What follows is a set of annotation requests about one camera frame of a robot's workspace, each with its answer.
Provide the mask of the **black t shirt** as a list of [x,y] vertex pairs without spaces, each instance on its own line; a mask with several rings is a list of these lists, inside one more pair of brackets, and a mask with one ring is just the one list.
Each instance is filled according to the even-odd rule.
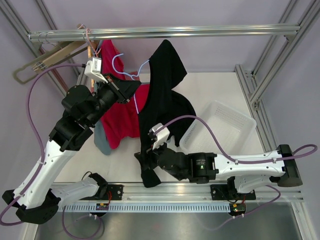
[[196,115],[190,101],[173,89],[187,75],[187,71],[172,43],[165,39],[149,58],[150,82],[147,99],[138,114],[140,151],[135,157],[140,163],[144,187],[153,188],[161,183],[154,172],[156,164],[148,153],[152,140],[149,131],[155,125],[166,124],[184,115]]

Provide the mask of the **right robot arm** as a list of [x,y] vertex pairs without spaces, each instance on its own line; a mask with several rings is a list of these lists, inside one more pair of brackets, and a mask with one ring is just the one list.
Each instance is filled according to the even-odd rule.
[[154,171],[156,167],[179,181],[189,180],[195,184],[226,181],[227,198],[231,200],[271,183],[282,188],[303,184],[293,152],[287,144],[262,154],[230,157],[213,152],[185,154],[164,144],[155,150],[148,149],[145,154],[137,152],[134,156],[140,163],[141,179],[146,188],[161,183]]

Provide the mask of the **light blue wire hanger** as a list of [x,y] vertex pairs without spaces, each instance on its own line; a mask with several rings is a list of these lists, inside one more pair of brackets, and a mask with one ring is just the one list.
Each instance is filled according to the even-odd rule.
[[[111,61],[111,65],[112,65],[112,68],[113,70],[117,73],[117,74],[120,74],[120,75],[124,75],[124,76],[127,76],[129,77],[130,80],[132,81],[135,81],[137,77],[140,76],[140,73],[141,73],[141,70],[142,68],[147,64],[149,63],[149,59],[146,60],[144,63],[142,63],[137,71],[137,74],[129,74],[128,72],[124,72],[124,71],[118,71],[116,66],[115,66],[115,60],[116,58],[120,57],[120,56],[123,56],[124,54],[123,53],[120,53],[120,54],[117,54],[115,55],[113,58],[112,58],[112,61]],[[133,95],[133,100],[134,100],[134,105],[135,105],[135,110],[136,110],[136,113],[139,114],[139,108],[138,108],[138,103],[137,103],[137,99],[136,99],[136,94],[134,93]]]

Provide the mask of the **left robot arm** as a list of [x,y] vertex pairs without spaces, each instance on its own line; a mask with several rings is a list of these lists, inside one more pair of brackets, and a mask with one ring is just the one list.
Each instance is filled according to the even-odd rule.
[[2,199],[15,207],[20,223],[41,225],[59,210],[84,198],[102,199],[108,193],[108,182],[98,173],[65,187],[52,184],[66,163],[82,148],[93,134],[92,128],[115,104],[126,104],[141,82],[122,80],[104,74],[96,93],[85,85],[71,87],[62,100],[64,112],[41,147],[41,157],[16,189],[7,190]]

